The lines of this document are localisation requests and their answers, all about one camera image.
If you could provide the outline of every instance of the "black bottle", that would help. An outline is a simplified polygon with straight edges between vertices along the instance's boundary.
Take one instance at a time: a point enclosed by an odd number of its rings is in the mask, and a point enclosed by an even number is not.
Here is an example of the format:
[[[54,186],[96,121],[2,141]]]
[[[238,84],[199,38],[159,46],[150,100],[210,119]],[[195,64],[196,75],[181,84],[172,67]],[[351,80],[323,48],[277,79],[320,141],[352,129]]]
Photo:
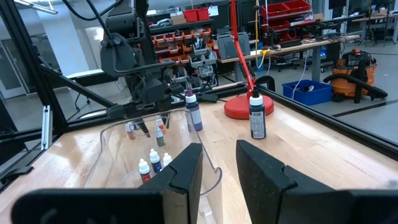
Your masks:
[[[266,107],[259,95],[259,90],[254,87],[253,95],[250,97],[250,134],[254,139],[263,139],[266,132]]]

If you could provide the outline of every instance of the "table leg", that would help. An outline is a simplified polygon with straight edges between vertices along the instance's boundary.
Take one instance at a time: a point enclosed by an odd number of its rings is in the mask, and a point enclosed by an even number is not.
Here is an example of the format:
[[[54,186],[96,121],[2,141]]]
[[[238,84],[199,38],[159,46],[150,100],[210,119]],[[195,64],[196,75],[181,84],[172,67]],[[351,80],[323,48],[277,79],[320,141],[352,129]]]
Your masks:
[[[363,39],[366,36],[366,21],[361,22],[361,27],[362,27],[361,39]]]
[[[392,39],[394,42],[396,42],[398,38],[398,17],[396,17],[395,20],[396,22],[394,24],[394,34],[392,35]]]
[[[244,82],[245,79],[243,77],[243,73],[241,67],[239,66],[240,61],[235,61],[235,81],[236,82]]]
[[[312,81],[319,82],[321,73],[321,46],[314,47],[312,52]]]

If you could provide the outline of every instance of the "wooden tabletop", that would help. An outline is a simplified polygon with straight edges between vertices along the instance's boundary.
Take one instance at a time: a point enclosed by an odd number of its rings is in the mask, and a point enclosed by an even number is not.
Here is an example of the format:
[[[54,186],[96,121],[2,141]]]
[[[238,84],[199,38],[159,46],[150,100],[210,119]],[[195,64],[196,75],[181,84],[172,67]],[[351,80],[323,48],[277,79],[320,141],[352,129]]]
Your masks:
[[[398,162],[275,103],[266,118],[267,137],[250,137],[249,121],[224,115],[224,103],[201,103],[203,130],[199,136],[211,161],[223,171],[224,223],[250,223],[236,167],[237,139],[245,139],[294,169],[335,189],[387,189],[398,180]],[[99,154],[105,126],[62,135],[0,194],[0,223],[10,222],[14,201],[40,188],[82,187]]]
[[[344,38],[342,37],[341,40],[345,41],[345,40],[355,40],[358,39],[359,35],[347,35],[344,36]],[[302,45],[298,45],[298,46],[293,46],[293,47],[286,47],[286,48],[282,48],[281,50],[271,50],[269,55],[279,55],[279,54],[286,54],[286,53],[291,53],[291,52],[298,52],[298,51],[303,51],[303,50],[307,50],[307,49],[311,49],[313,47],[318,47],[321,45],[326,45],[326,44],[332,44],[332,43],[337,43],[339,42],[339,40],[323,40],[323,41],[315,41],[315,39],[311,39],[311,40],[305,40],[305,42],[303,42]],[[250,55],[247,55],[244,57],[245,60],[248,59],[254,59],[256,57],[262,57],[261,51],[257,50],[257,54],[255,50],[252,50],[250,52]],[[229,58],[229,59],[217,59],[217,62],[219,63],[229,63],[229,62],[236,62],[238,61],[239,58]]]
[[[393,15],[388,15],[388,17],[397,17],[398,14],[393,14]],[[371,16],[371,20],[376,20],[376,19],[385,19],[387,18],[387,15],[380,15],[380,16]],[[360,19],[354,19],[353,22],[362,22],[362,21],[368,21],[369,18],[360,18]]]

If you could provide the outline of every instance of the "red lamp base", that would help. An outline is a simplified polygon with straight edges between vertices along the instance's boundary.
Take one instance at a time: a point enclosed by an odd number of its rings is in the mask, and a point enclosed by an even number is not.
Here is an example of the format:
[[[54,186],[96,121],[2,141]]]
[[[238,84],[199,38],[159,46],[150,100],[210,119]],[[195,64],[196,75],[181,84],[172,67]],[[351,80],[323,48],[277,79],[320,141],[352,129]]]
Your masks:
[[[268,96],[262,96],[266,115],[274,111],[274,101]],[[226,116],[234,119],[249,119],[249,100],[246,95],[238,96],[228,100],[224,105]]]

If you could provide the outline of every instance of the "red storage bin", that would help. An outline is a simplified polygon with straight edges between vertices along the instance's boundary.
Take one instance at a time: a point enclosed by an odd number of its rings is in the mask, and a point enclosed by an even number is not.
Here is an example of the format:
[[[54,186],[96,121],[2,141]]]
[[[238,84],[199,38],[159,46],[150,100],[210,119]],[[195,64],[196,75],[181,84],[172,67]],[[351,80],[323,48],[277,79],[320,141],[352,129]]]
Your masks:
[[[283,2],[289,8],[289,13],[303,12],[311,9],[311,5],[303,0]]]
[[[280,16],[288,13],[289,13],[289,8],[282,3],[268,5],[268,17]],[[264,19],[267,19],[266,6],[261,6],[261,15]]]
[[[197,9],[197,14],[198,14],[198,21],[206,21],[210,19],[208,8]]]
[[[197,22],[198,21],[198,15],[197,15],[196,9],[185,10],[184,16],[185,16],[185,19],[187,20],[187,22]]]
[[[278,31],[281,29],[287,29],[290,27],[290,22],[287,19],[278,19],[269,21],[268,25],[273,28],[274,31]],[[264,32],[268,32],[268,26],[263,26],[262,29]]]

